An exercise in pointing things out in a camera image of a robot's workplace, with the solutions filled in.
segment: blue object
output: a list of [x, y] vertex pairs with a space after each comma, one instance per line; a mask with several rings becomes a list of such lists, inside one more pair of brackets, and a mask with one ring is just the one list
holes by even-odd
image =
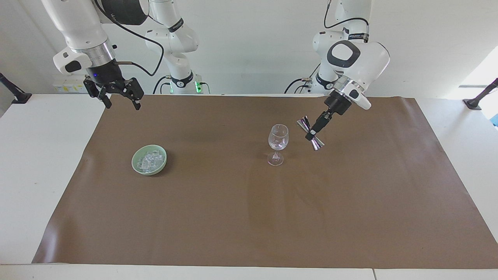
[[498, 115], [491, 118], [491, 122], [495, 127], [498, 127]]

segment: glass base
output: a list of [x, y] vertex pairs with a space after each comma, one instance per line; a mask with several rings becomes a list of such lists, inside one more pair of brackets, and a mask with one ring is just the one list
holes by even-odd
[[268, 155], [268, 163], [273, 166], [279, 166], [283, 163], [283, 156], [281, 153], [271, 153]]

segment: glass rim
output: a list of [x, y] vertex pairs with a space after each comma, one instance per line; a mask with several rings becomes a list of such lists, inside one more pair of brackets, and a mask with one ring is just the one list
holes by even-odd
[[[273, 132], [273, 130], [275, 129], [275, 127], [276, 127], [276, 126], [283, 126], [283, 127], [285, 127], [286, 132], [285, 132], [285, 135], [284, 135], [284, 136], [277, 135], [277, 134], [275, 134], [275, 132]], [[274, 125], [273, 127], [271, 127], [271, 134], [272, 134], [273, 136], [275, 136], [275, 137], [284, 138], [284, 137], [286, 137], [287, 135], [289, 135], [289, 128], [288, 128], [286, 125], [283, 125], [283, 124], [276, 124], [276, 125]]]

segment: white table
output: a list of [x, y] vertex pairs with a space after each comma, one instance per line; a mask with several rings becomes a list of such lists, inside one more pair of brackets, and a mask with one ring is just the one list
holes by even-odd
[[[498, 240], [498, 131], [461, 101], [417, 101]], [[371, 269], [13, 266], [31, 263], [103, 111], [98, 100], [86, 95], [35, 95], [25, 105], [11, 106], [0, 118], [0, 264], [10, 264], [0, 266], [0, 279], [375, 279]], [[375, 270], [375, 274], [377, 280], [498, 279], [498, 270]]]

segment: bowl of ice cubes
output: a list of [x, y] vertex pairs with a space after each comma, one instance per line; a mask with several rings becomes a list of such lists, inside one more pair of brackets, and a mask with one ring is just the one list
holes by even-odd
[[166, 151], [158, 145], [142, 147], [131, 158], [131, 166], [145, 176], [158, 174], [166, 166]]

